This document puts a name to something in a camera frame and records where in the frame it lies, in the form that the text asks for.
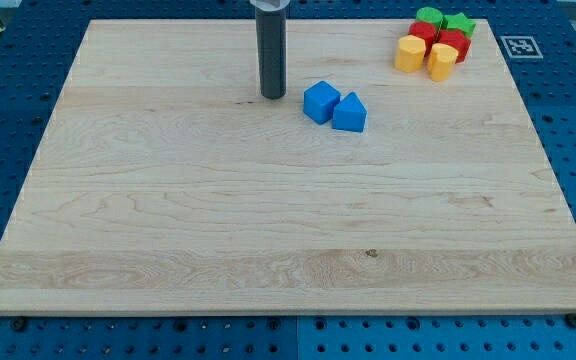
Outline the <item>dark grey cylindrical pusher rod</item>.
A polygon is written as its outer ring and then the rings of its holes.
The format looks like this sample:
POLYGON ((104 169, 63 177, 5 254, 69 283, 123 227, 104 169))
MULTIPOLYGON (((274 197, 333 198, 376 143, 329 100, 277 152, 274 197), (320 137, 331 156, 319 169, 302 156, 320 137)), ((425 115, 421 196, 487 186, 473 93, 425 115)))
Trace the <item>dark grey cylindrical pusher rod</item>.
POLYGON ((255 4, 260 92, 280 99, 286 92, 287 5, 255 4))

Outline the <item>silver rod mount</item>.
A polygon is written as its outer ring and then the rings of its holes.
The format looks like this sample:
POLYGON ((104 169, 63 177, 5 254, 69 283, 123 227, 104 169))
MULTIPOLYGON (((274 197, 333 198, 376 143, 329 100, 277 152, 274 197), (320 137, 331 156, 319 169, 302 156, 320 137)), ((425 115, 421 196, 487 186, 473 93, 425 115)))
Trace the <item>silver rod mount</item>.
POLYGON ((290 0, 249 0, 249 2, 260 11, 280 11, 289 5, 290 0))

